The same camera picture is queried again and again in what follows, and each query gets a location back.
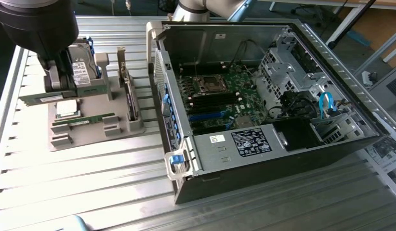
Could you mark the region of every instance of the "white sticker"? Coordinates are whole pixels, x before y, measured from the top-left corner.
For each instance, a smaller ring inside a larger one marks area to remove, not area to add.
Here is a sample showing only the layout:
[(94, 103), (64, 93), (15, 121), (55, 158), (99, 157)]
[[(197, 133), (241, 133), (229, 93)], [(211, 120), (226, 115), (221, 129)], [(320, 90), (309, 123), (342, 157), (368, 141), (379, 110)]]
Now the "white sticker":
[(76, 85), (79, 84), (88, 84), (90, 81), (90, 75), (87, 71), (87, 67), (84, 65), (84, 62), (78, 62), (72, 64), (74, 69), (74, 82)]
[(223, 135), (210, 136), (210, 141), (211, 141), (211, 143), (222, 142), (222, 141), (225, 141), (225, 137), (223, 137)]
[(215, 39), (225, 39), (226, 38), (226, 34), (215, 34)]
[(69, 125), (69, 126), (76, 126), (76, 125), (88, 124), (88, 123), (90, 123), (90, 120), (86, 120), (86, 121), (82, 121), (82, 122), (71, 123), (71, 124), (68, 124), (68, 125)]
[(40, 101), (41, 102), (49, 102), (49, 101), (61, 100), (61, 99), (63, 99), (61, 95), (55, 95), (55, 96), (40, 98)]

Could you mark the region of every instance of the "warning label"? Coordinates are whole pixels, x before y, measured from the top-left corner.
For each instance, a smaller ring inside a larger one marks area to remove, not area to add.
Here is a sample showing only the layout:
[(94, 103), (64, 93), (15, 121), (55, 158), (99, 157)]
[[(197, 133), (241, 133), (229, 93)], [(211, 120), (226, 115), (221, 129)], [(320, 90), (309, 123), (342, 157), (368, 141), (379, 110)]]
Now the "warning label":
[(74, 82), (76, 85), (90, 83), (90, 75), (84, 62), (78, 62), (72, 64), (74, 70)]
[(233, 132), (231, 138), (242, 157), (272, 151), (261, 128)]

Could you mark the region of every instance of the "motherboard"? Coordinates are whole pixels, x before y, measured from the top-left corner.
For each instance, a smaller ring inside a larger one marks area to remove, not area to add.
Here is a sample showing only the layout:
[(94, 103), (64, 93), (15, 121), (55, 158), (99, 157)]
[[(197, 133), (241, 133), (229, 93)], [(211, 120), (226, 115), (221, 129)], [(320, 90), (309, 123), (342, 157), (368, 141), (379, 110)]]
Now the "motherboard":
[(178, 86), (195, 135), (247, 128), (266, 118), (251, 73), (233, 64), (223, 74), (181, 76)]

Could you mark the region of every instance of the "green circuit board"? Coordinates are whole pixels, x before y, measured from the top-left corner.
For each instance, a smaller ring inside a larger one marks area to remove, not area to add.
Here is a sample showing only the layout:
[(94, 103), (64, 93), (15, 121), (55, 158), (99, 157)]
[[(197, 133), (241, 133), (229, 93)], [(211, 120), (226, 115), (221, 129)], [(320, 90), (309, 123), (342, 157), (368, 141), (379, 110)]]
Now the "green circuit board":
[[(203, 88), (203, 85), (199, 84), (199, 82), (202, 82), (206, 78), (210, 78), (213, 82), (207, 84), (209, 87), (206, 88), (206, 90), (210, 92), (207, 95), (210, 95), (211, 101), (207, 102), (210, 106), (202, 107), (201, 111), (197, 110), (190, 102), (193, 96), (206, 97), (206, 95), (202, 94), (201, 89)], [(218, 118), (199, 119), (198, 121), (190, 120), (194, 134), (206, 134), (222, 130), (238, 129), (245, 126), (251, 127), (259, 125), (263, 122), (266, 118), (263, 101), (257, 93), (255, 86), (250, 79), (250, 74), (241, 65), (233, 64), (227, 73), (225, 74), (183, 76), (178, 79), (178, 86), (181, 89), (182, 100), (189, 119), (195, 116), (205, 116), (210, 113), (222, 113), (222, 117)], [(218, 96), (221, 97), (226, 94), (233, 95), (237, 100), (229, 104), (221, 103), (221, 105), (211, 105), (213, 102), (218, 102)]]

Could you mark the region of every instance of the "power supply label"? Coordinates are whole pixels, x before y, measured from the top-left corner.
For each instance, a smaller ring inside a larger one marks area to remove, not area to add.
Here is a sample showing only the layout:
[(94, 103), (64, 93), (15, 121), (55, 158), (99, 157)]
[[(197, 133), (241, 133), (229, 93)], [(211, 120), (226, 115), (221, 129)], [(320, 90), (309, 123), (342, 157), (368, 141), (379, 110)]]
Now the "power supply label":
[(233, 132), (231, 138), (242, 157), (272, 151), (261, 128)]

